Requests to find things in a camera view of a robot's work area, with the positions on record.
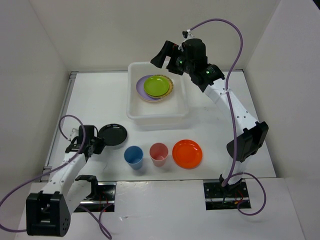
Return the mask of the black round plate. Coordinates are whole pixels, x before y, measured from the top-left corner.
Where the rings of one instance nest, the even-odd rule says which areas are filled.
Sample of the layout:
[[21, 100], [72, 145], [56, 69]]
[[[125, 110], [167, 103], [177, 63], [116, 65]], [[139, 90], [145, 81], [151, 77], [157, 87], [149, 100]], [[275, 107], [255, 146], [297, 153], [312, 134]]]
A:
[[118, 147], [128, 138], [126, 128], [117, 123], [111, 123], [103, 126], [97, 136], [103, 140], [104, 144], [108, 147]]

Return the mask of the purple round plate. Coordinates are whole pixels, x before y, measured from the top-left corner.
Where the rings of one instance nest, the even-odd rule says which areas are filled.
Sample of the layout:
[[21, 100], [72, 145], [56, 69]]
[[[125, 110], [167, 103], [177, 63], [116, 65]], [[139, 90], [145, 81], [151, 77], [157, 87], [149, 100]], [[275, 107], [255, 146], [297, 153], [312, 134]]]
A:
[[147, 93], [144, 90], [144, 83], [145, 83], [146, 79], [148, 79], [149, 77], [152, 77], [152, 75], [145, 75], [137, 81], [136, 91], [138, 94], [144, 95], [144, 96], [149, 96], [149, 95], [147, 95]]

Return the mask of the pink plastic cup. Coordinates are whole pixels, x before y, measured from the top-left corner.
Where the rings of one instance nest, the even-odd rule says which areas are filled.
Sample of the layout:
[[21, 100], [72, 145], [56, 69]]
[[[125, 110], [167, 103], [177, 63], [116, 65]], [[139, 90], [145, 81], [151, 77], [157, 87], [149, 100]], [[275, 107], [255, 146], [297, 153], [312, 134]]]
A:
[[149, 149], [149, 155], [156, 167], [162, 167], [166, 163], [168, 154], [168, 147], [160, 142], [154, 143]]

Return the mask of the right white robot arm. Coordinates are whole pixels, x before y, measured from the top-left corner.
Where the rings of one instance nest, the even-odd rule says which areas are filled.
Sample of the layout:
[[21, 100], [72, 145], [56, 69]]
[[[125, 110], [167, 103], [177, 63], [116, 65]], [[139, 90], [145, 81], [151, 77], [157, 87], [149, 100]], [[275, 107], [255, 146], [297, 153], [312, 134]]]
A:
[[191, 81], [208, 96], [231, 121], [236, 138], [226, 145], [230, 161], [219, 177], [219, 191], [229, 197], [236, 192], [249, 158], [255, 155], [265, 141], [269, 126], [253, 117], [236, 97], [217, 65], [208, 63], [206, 46], [199, 38], [191, 38], [177, 45], [166, 41], [160, 52], [150, 61], [162, 68], [169, 58], [166, 69], [173, 74], [190, 76]]

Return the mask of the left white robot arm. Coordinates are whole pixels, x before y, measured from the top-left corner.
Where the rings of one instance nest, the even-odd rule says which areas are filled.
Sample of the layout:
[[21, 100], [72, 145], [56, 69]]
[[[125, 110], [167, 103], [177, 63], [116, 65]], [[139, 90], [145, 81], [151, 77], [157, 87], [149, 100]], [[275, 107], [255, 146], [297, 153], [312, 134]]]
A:
[[60, 169], [39, 192], [27, 197], [26, 232], [29, 236], [65, 236], [71, 215], [81, 201], [99, 196], [97, 177], [80, 174], [89, 158], [100, 154], [105, 147], [95, 133], [94, 125], [79, 127], [78, 136], [65, 150]]

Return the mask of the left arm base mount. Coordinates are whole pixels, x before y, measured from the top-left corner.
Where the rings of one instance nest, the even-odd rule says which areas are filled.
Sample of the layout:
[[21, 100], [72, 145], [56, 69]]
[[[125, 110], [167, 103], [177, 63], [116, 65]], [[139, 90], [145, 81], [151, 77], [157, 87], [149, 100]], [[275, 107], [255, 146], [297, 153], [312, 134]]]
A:
[[114, 212], [116, 198], [116, 182], [98, 182], [97, 194], [95, 196], [86, 197], [80, 202], [79, 206], [74, 210], [75, 213], [85, 212], [86, 208], [92, 213]]

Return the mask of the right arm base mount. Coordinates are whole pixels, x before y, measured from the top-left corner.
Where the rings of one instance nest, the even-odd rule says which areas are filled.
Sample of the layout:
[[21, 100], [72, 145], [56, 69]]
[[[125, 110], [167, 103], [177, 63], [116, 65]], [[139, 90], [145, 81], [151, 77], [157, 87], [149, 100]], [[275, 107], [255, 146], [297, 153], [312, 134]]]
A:
[[204, 181], [203, 190], [207, 211], [233, 210], [237, 209], [239, 203], [240, 209], [251, 208], [249, 192], [245, 181], [242, 181], [238, 186], [229, 191], [222, 188], [217, 179]]

